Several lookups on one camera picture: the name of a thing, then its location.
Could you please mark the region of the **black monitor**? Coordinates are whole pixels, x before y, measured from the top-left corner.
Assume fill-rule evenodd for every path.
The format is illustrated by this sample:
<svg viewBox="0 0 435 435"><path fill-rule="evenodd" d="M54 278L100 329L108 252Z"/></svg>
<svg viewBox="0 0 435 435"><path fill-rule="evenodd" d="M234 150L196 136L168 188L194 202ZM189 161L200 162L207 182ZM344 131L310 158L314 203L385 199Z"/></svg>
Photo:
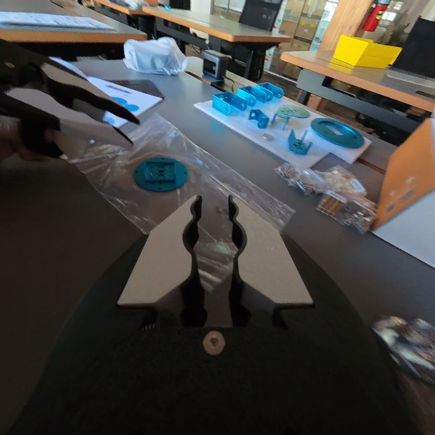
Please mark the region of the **black monitor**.
<svg viewBox="0 0 435 435"><path fill-rule="evenodd" d="M400 53L400 65L406 71L426 77L435 74L435 23L418 18Z"/></svg>

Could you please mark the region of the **white plastic bag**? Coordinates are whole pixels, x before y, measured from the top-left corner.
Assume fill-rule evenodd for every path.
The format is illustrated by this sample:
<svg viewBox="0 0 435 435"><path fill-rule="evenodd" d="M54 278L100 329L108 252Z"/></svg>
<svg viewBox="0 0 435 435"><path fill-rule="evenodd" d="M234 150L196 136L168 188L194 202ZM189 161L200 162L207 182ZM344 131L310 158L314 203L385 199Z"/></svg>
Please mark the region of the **white plastic bag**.
<svg viewBox="0 0 435 435"><path fill-rule="evenodd" d="M123 52L126 67L140 73L177 75L188 66L175 39L167 36L149 41L128 40Z"/></svg>

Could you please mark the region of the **teal round metal plate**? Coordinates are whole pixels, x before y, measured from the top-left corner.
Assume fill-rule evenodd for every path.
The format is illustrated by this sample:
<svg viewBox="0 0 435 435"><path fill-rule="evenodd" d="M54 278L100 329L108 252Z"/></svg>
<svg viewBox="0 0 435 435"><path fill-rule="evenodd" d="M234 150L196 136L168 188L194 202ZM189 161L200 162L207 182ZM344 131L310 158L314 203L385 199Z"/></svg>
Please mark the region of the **teal round metal plate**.
<svg viewBox="0 0 435 435"><path fill-rule="evenodd" d="M142 161L138 166L135 167L133 172L133 178L135 183L140 186L141 188L152 191L152 192L158 192L158 193L164 193L164 192L171 192L174 190L177 190L178 188L182 187L188 180L188 169L187 167L182 164L180 161L172 159L172 158L166 158L166 157L155 157L151 159L171 159L175 162L175 170L176 170L176 181L172 183L168 182L146 182L144 178L144 165L145 161Z"/></svg>

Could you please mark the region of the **pile of small hardware bags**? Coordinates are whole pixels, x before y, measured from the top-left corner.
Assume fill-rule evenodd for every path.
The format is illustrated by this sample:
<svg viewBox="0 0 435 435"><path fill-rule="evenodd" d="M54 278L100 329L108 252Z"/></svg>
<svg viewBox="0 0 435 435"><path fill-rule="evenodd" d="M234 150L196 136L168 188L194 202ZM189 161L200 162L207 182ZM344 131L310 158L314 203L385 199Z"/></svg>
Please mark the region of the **pile of small hardware bags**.
<svg viewBox="0 0 435 435"><path fill-rule="evenodd" d="M362 183L342 166L327 171L298 170L283 163L274 172L286 180L291 188L309 197L318 197L317 210L343 226L361 234L368 232L376 218L377 205L367 198Z"/></svg>

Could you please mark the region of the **grey desk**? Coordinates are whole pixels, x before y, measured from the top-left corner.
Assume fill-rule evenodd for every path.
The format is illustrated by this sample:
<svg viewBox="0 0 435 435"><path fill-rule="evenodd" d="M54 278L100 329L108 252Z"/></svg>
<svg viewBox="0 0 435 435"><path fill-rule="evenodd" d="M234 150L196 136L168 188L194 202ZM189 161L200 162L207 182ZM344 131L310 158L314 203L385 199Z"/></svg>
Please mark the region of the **grey desk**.
<svg viewBox="0 0 435 435"><path fill-rule="evenodd" d="M194 109L213 90L191 75L115 67L106 80L150 79L156 113L193 143L296 210L284 239L297 266L318 264L334 311L284 312L288 329L259 319L230 334L219 357L182 347L164 318L94 317L120 289L145 237L56 160L1 167L1 434L43 376L20 434L420 434L393 359L365 325L376 314L434 324L434 269L374 235L313 210L272 173L277 158Z"/></svg>

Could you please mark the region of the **small blue angle bracket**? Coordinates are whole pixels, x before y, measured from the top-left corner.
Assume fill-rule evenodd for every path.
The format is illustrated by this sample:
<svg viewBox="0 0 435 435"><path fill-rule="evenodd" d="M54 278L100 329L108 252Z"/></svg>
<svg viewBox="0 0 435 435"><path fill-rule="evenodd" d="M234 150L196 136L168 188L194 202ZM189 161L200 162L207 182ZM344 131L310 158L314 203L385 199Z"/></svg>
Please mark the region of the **small blue angle bracket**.
<svg viewBox="0 0 435 435"><path fill-rule="evenodd" d="M251 109L248 120L256 121L259 129L266 129L269 124L269 117L260 109Z"/></svg>

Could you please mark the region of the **orange cardboard box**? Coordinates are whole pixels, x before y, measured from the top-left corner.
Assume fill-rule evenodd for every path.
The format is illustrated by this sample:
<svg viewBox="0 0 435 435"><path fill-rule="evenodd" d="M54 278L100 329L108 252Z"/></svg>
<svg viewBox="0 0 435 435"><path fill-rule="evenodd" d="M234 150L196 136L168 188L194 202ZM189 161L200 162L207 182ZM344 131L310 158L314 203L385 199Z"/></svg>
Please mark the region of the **orange cardboard box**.
<svg viewBox="0 0 435 435"><path fill-rule="evenodd" d="M434 118L424 120L391 155L372 232L434 268Z"/></svg>

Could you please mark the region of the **red fire extinguisher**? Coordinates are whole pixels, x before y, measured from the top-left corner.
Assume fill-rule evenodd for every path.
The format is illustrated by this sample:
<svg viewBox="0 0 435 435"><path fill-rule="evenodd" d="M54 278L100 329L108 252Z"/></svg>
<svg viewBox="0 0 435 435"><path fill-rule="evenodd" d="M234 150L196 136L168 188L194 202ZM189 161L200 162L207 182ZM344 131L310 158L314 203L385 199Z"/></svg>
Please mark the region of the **red fire extinguisher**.
<svg viewBox="0 0 435 435"><path fill-rule="evenodd" d="M390 0L373 1L372 9L363 27L365 32L374 32L376 30L382 15L387 10L390 2Z"/></svg>

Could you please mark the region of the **yellow box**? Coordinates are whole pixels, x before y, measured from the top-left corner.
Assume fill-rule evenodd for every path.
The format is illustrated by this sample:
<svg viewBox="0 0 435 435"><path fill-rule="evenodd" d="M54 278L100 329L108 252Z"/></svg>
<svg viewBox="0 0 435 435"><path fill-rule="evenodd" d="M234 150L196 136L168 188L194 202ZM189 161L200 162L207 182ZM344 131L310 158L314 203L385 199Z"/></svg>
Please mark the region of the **yellow box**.
<svg viewBox="0 0 435 435"><path fill-rule="evenodd" d="M396 61L401 51L401 47L341 35L333 58L353 67L385 69Z"/></svg>

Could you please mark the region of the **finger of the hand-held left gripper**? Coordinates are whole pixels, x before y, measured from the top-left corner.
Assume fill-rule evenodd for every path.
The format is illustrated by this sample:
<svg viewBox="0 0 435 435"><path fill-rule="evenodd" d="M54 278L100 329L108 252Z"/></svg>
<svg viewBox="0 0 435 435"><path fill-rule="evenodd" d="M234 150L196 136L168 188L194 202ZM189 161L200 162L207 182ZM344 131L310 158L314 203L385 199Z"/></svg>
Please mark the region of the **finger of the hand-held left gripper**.
<svg viewBox="0 0 435 435"><path fill-rule="evenodd" d="M121 148L133 144L118 128L67 108L41 90L5 88L4 114L19 119L26 148L51 158L79 158L91 141Z"/></svg>
<svg viewBox="0 0 435 435"><path fill-rule="evenodd" d="M48 60L41 64L40 69L50 94L60 98L62 102L67 99L80 100L96 109L113 113L128 122L140 123L138 118L119 102L68 68Z"/></svg>

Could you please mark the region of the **blue square metal bracket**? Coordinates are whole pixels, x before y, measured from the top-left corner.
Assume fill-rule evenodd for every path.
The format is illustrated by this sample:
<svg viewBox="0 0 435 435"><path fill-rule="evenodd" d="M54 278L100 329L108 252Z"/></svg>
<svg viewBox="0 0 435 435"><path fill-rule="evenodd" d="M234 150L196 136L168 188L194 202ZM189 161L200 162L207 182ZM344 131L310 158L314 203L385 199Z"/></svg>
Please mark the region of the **blue square metal bracket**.
<svg viewBox="0 0 435 435"><path fill-rule="evenodd" d="M171 159L150 159L144 165L144 178L146 182L176 181L175 162Z"/></svg>

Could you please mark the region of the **perforated blue U bracket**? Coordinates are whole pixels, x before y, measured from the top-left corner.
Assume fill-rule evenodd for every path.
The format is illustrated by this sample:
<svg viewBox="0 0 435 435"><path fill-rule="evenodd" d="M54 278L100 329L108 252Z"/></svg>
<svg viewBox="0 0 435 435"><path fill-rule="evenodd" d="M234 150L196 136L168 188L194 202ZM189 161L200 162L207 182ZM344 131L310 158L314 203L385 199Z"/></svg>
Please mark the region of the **perforated blue U bracket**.
<svg viewBox="0 0 435 435"><path fill-rule="evenodd" d="M301 136L301 138L296 138L295 130L292 129L291 133L288 137L288 146L289 150L295 155L305 156L308 154L312 147L312 141L307 141L306 136L308 134L308 130L305 130Z"/></svg>

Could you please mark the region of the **green round plate with bracket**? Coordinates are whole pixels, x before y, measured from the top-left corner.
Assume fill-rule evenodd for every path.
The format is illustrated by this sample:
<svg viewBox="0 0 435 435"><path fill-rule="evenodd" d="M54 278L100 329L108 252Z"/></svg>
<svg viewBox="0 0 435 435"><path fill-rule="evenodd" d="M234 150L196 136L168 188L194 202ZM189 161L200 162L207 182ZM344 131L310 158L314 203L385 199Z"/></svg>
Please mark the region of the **green round plate with bracket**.
<svg viewBox="0 0 435 435"><path fill-rule="evenodd" d="M281 120L282 130L284 130L293 118L296 119L307 119L311 116L311 113L306 109L296 106L296 105L283 105L280 106L272 117L271 125L274 124L276 120Z"/></svg>

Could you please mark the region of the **black flat pad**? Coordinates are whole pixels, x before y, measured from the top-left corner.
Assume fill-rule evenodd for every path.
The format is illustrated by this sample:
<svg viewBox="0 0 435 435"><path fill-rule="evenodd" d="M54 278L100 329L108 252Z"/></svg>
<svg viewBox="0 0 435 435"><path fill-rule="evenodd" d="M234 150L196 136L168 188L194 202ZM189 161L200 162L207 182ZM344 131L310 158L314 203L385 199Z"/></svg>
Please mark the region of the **black flat pad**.
<svg viewBox="0 0 435 435"><path fill-rule="evenodd" d="M160 91L160 89L151 80L108 80L110 83L117 84L119 86L127 87L144 94L159 97L162 100L165 96Z"/></svg>

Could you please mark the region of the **clear plastic bag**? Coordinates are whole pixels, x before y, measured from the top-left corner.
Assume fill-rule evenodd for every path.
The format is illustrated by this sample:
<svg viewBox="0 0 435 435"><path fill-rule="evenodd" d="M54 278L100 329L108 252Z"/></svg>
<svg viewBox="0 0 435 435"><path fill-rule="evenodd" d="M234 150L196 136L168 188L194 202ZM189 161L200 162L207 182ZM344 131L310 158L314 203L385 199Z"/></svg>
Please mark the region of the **clear plastic bag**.
<svg viewBox="0 0 435 435"><path fill-rule="evenodd" d="M284 230L295 212L194 144L159 114L151 115L128 136L133 140L130 148L93 144L71 162L143 234L149 234L187 199L200 195L202 215L194 251L201 284L209 293L231 278L236 253L229 213L218 214L216 206L228 207L228 197L233 195L279 231ZM187 182L164 193L139 187L133 180L135 167L156 157L184 164L189 172Z"/></svg>

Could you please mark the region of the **wood-edged table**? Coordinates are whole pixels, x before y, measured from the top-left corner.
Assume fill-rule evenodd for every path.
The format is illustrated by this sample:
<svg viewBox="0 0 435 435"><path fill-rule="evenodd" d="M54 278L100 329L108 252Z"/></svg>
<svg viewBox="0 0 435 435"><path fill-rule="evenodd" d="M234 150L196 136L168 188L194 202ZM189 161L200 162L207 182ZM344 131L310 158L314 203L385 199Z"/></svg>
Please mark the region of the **wood-edged table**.
<svg viewBox="0 0 435 435"><path fill-rule="evenodd" d="M47 27L1 27L2 40L18 44L25 49L64 60L81 57L103 57L119 60L124 57L123 44L128 40L146 41L147 35L112 18L94 12L77 2L62 1L59 6L42 0L2 0L3 12L41 13L72 17L86 17L109 25L112 30L81 30Z"/></svg>
<svg viewBox="0 0 435 435"><path fill-rule="evenodd" d="M155 36L170 36L177 45L185 43L221 53L222 46L227 45L231 49L229 70L253 82L263 75L266 51L292 39L212 14L200 18L187 10L151 6L143 6L141 11L154 17Z"/></svg>
<svg viewBox="0 0 435 435"><path fill-rule="evenodd" d="M434 117L434 89L402 81L386 69L353 67L332 51L287 51L280 59L301 68L298 102L321 111L334 104L355 115L359 127L399 145L426 119Z"/></svg>

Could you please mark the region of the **white paper sheets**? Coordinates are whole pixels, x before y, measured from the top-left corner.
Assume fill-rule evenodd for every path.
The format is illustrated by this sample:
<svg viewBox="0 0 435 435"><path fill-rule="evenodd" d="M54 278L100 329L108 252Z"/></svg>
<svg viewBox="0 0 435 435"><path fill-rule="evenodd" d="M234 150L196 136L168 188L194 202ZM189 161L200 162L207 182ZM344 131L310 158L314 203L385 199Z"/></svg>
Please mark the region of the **white paper sheets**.
<svg viewBox="0 0 435 435"><path fill-rule="evenodd" d="M0 12L0 24L2 27L21 26L107 31L115 30L113 27L89 17L6 11Z"/></svg>

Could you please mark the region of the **small device with screen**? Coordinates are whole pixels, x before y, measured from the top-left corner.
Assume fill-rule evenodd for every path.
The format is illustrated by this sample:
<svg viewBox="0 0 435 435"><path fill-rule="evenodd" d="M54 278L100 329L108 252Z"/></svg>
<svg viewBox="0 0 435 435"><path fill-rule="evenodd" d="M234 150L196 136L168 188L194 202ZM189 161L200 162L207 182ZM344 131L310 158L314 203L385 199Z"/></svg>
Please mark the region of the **small device with screen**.
<svg viewBox="0 0 435 435"><path fill-rule="evenodd" d="M228 63L227 55L214 50L205 50L203 52L203 75L221 82L225 78Z"/></svg>

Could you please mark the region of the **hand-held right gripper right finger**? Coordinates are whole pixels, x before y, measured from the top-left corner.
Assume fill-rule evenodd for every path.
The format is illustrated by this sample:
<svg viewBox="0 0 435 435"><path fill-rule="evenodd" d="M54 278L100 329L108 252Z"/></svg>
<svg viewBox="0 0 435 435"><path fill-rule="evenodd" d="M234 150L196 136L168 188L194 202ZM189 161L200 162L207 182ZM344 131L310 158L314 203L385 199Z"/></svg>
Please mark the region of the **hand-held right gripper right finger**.
<svg viewBox="0 0 435 435"><path fill-rule="evenodd" d="M232 318L250 318L258 310L312 307L313 299L278 229L230 195L232 241L237 247L229 291Z"/></svg>

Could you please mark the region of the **stack of cardboard boxes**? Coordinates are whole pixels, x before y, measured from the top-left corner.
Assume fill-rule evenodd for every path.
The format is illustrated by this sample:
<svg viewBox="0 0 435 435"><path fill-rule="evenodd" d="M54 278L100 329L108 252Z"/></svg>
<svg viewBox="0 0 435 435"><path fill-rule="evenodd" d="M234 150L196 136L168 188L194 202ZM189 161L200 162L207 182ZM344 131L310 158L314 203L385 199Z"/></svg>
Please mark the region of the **stack of cardboard boxes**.
<svg viewBox="0 0 435 435"><path fill-rule="evenodd" d="M337 0L288 0L278 14L274 33L288 36L266 52L265 71L297 80L302 68L281 59L288 51L317 51L337 8Z"/></svg>

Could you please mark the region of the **long blue U bracket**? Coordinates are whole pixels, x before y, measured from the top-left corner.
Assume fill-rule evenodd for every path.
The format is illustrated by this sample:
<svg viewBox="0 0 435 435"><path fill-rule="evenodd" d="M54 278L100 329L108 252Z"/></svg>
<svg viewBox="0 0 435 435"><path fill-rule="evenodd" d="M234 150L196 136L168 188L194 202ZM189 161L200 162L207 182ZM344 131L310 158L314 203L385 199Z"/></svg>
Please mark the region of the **long blue U bracket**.
<svg viewBox="0 0 435 435"><path fill-rule="evenodd" d="M223 115L229 116L234 108L245 111L247 101L232 92L221 92L213 95L212 107Z"/></svg>
<svg viewBox="0 0 435 435"><path fill-rule="evenodd" d="M268 101L272 101L272 99L280 100L285 95L282 88L269 82L257 84L256 88L268 96Z"/></svg>
<svg viewBox="0 0 435 435"><path fill-rule="evenodd" d="M253 94L254 88L252 86L239 87L236 95L242 98L247 106L254 107L257 103L257 98Z"/></svg>

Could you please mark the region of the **person's left hand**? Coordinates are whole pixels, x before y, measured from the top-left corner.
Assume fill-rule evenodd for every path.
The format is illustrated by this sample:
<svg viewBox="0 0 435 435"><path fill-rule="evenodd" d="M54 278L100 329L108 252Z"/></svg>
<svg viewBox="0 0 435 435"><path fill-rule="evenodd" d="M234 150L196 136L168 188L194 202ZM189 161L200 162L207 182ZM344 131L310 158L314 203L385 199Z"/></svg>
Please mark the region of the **person's left hand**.
<svg viewBox="0 0 435 435"><path fill-rule="evenodd" d="M0 117L0 161L13 156L24 161L47 162L64 157L55 141L55 131L44 124L19 118Z"/></svg>

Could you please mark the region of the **assembly instruction sheet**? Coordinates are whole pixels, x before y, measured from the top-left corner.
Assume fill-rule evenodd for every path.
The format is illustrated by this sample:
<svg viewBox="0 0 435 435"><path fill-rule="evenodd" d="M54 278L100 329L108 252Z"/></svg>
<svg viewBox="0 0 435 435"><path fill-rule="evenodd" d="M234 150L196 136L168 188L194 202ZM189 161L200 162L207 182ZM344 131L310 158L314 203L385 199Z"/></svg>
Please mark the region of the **assembly instruction sheet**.
<svg viewBox="0 0 435 435"><path fill-rule="evenodd" d="M91 66L91 73L87 73L79 68L79 66L83 66L82 62L69 63L58 57L50 57L50 59L77 73L82 78L86 78L91 84L119 102L136 117L140 117L143 113L154 108L163 101L159 97L144 94L127 87L110 83L108 80L104 80L101 73L114 72L115 67L122 67L127 70L121 60L106 60L102 57L84 57L84 65L90 63Z"/></svg>

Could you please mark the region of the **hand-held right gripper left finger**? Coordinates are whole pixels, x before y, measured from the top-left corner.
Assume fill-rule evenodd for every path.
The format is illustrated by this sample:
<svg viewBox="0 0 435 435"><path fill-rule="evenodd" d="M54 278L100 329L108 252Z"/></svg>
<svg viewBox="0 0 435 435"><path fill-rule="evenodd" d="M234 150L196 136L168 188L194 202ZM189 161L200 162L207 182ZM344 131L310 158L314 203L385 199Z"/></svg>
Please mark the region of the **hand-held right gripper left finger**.
<svg viewBox="0 0 435 435"><path fill-rule="evenodd" d="M118 307L203 318L203 287L193 250L201 211L202 197L194 195L149 233Z"/></svg>

